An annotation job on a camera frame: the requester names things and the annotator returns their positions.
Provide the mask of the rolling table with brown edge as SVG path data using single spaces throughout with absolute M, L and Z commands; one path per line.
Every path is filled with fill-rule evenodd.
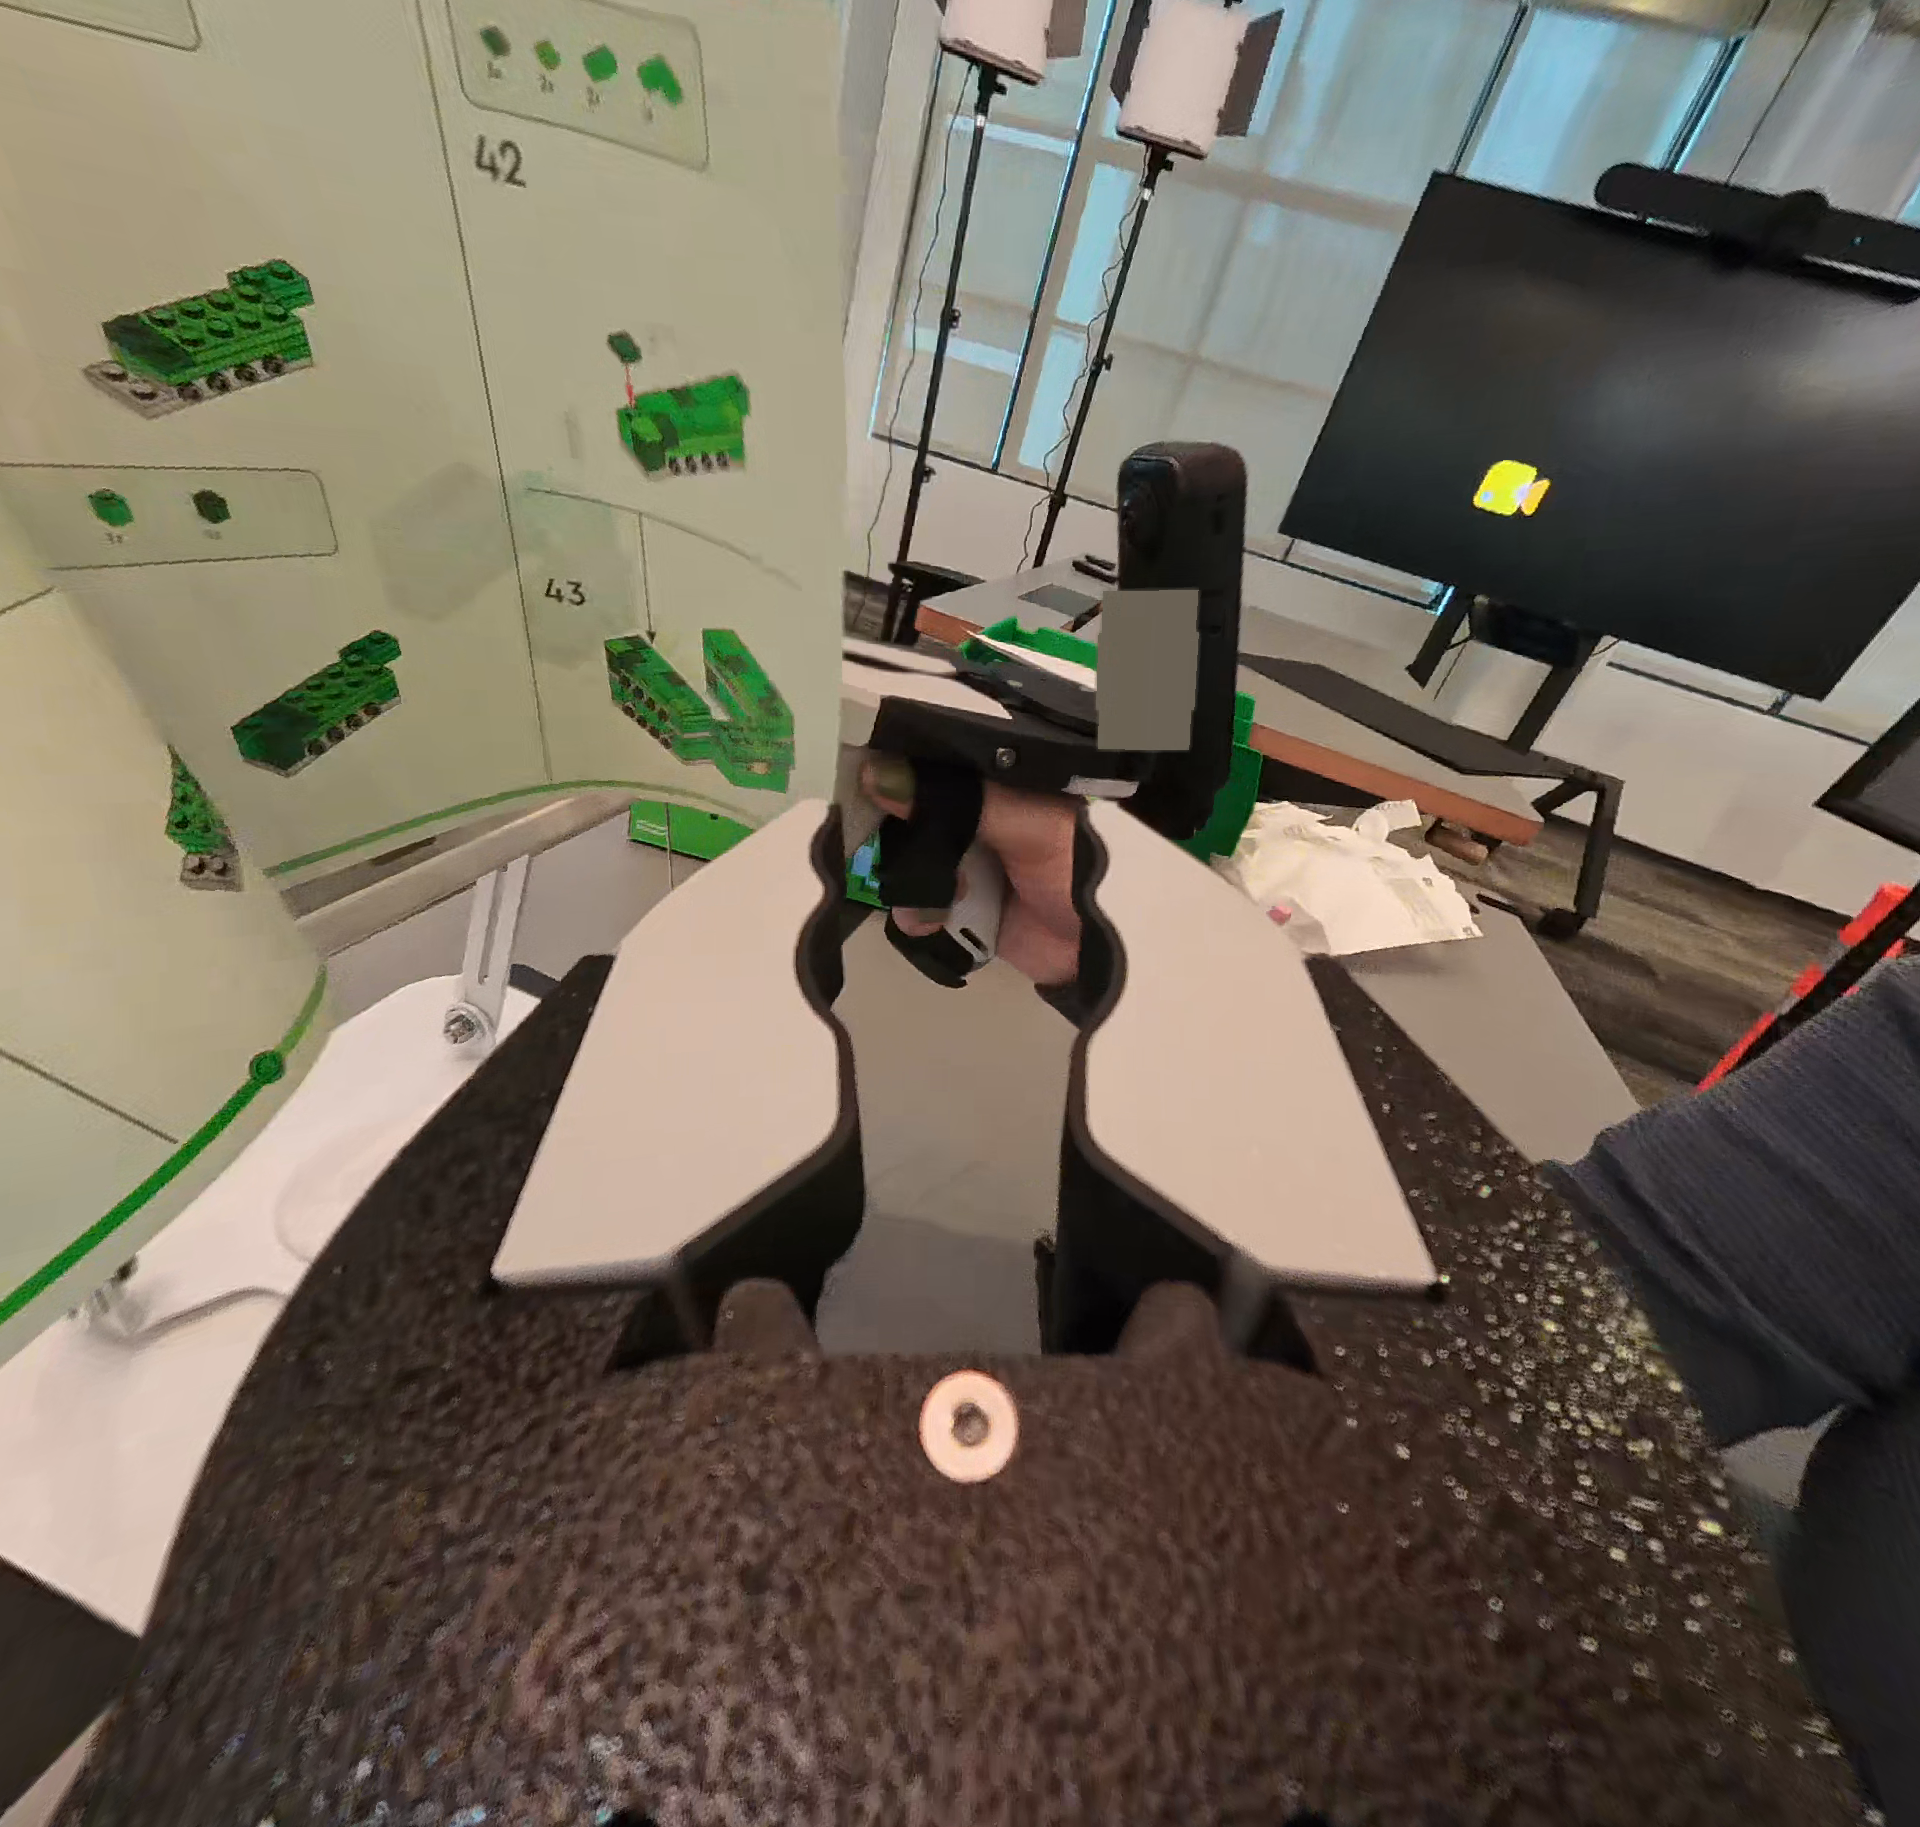
M 1623 783 L 1495 735 L 1480 735 L 1428 711 L 1421 699 L 1369 687 L 1337 655 L 1369 655 L 1351 639 L 1257 611 L 1242 619 L 1240 571 L 1208 571 L 1193 557 L 1171 565 L 1118 563 L 1114 583 L 1081 573 L 1067 587 L 1027 573 L 978 583 L 938 565 L 910 563 L 888 591 L 883 637 L 948 649 L 967 639 L 1008 637 L 1003 627 L 1061 629 L 1067 657 L 1092 649 L 1092 619 L 1111 615 L 1123 591 L 1197 591 L 1193 601 L 1159 603 L 1151 651 L 1193 653 L 1195 715 L 1191 753 L 1148 761 L 1146 811 L 1174 807 L 1166 831 L 1197 841 L 1197 789 L 1228 785 L 1233 751 L 1246 745 L 1254 771 L 1279 767 L 1272 795 L 1314 799 L 1411 799 L 1433 821 L 1453 821 L 1490 843 L 1531 841 L 1551 811 L 1593 795 L 1571 907 L 1551 909 L 1536 929 L 1571 937 L 1599 911 L 1615 847 Z

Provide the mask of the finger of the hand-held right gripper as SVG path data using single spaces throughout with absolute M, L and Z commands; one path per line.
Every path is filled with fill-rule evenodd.
M 996 751 L 1054 735 L 951 659 L 894 647 L 847 647 L 840 739 L 884 751 Z

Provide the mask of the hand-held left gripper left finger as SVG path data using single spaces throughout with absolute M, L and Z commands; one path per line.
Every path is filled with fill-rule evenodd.
M 864 1215 L 837 1013 L 845 823 L 802 799 L 623 939 L 492 1257 L 500 1287 L 819 1287 Z

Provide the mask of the pale green instruction booklet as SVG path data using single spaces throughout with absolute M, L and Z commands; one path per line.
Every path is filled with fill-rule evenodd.
M 290 893 L 832 771 L 837 0 L 2 0 L 5 1351 L 330 1027 Z

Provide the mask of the white book stand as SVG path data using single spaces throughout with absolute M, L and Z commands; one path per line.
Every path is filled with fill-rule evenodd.
M 328 963 L 341 1009 L 264 1129 L 139 1255 L 126 1317 L 62 1317 L 5 1363 L 5 1559 L 139 1631 L 238 1385 L 318 1249 L 476 1067 L 445 1035 L 469 901 Z

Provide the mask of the green toy set box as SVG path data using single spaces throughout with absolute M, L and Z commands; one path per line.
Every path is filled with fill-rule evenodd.
M 739 633 L 702 631 L 698 681 L 645 633 L 609 639 L 604 655 L 613 703 L 674 759 L 708 765 L 742 791 L 790 791 L 800 723 Z M 932 655 L 1041 715 L 1054 735 L 1012 749 L 912 753 L 980 763 L 1005 783 L 1120 799 L 1203 861 L 1237 849 L 1254 811 L 1263 761 L 1250 737 L 1254 703 L 1234 687 L 1233 669 L 1195 677 L 1191 743 L 1178 753 L 1106 749 L 1096 741 L 1092 639 L 1030 629 L 1006 615 Z

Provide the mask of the black monitor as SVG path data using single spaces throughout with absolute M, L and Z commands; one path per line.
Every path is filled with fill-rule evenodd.
M 1872 741 L 1815 807 L 1910 853 L 1918 851 L 1918 713 Z

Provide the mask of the large black display screen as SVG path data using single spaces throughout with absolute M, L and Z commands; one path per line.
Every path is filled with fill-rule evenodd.
M 1527 749 L 1604 651 L 1818 703 L 1916 591 L 1916 325 L 1916 283 L 1439 169 L 1250 541 L 1520 613 Z

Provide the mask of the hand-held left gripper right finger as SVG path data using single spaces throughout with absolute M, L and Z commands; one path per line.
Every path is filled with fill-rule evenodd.
M 1424 1297 L 1443 1281 L 1308 967 L 1228 879 L 1116 803 L 1084 805 L 1116 995 L 1078 1047 L 1113 1163 L 1283 1285 Z

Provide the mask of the person's dark clothing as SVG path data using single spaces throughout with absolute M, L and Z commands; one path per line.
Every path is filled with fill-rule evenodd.
M 1813 1449 L 1782 1563 L 1795 1647 L 1860 1786 L 1918 1820 L 1918 1395 L 1840 1415 Z

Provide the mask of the grey desk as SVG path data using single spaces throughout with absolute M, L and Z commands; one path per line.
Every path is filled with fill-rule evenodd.
M 1305 959 L 1359 991 L 1524 1163 L 1575 1161 L 1633 1097 L 1519 919 L 1480 939 Z M 853 933 L 851 1037 L 864 1215 L 825 1275 L 831 1353 L 985 1363 L 1041 1351 L 1033 1243 L 1053 1225 L 1068 1119 L 1071 1029 L 1020 975 L 941 997 L 880 941 Z M 497 1109 L 484 1161 L 519 1201 L 555 1109 L 509 1103 L 509 1061 L 476 1065 L 458 1105 Z

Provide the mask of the crumpled white paper bags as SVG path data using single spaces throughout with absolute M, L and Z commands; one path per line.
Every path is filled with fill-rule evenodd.
M 1351 819 L 1271 801 L 1257 805 L 1237 849 L 1212 865 L 1305 955 L 1476 939 L 1476 907 L 1458 883 L 1396 841 L 1423 823 L 1408 799 L 1363 807 Z

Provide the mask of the person's right hand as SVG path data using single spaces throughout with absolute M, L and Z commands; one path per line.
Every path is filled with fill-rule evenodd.
M 871 753 L 861 769 L 866 797 L 888 817 L 912 819 L 918 787 L 931 779 L 908 759 Z M 1037 989 L 1064 989 L 1078 975 L 1082 919 L 1075 903 L 1075 831 L 1078 803 L 1003 783 L 985 783 L 971 771 L 961 781 L 980 787 L 975 841 L 996 855 L 1006 891 L 1003 895 L 996 949 Z M 893 903 L 903 935 L 932 935 L 944 929 L 948 911 Z

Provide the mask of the person's right forearm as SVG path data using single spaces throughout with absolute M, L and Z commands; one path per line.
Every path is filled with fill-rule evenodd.
M 1623 1275 L 1716 1445 L 1916 1393 L 1914 963 L 1544 1177 Z

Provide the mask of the red and black frame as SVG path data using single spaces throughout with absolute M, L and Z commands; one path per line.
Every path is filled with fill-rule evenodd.
M 1722 1055 L 1697 1089 L 1709 1091 L 1763 1057 L 1780 1039 L 1856 991 L 1860 981 L 1881 965 L 1913 957 L 1916 927 L 1918 885 L 1882 883 L 1839 931 L 1835 951 L 1822 963 L 1803 969 L 1775 1009 Z

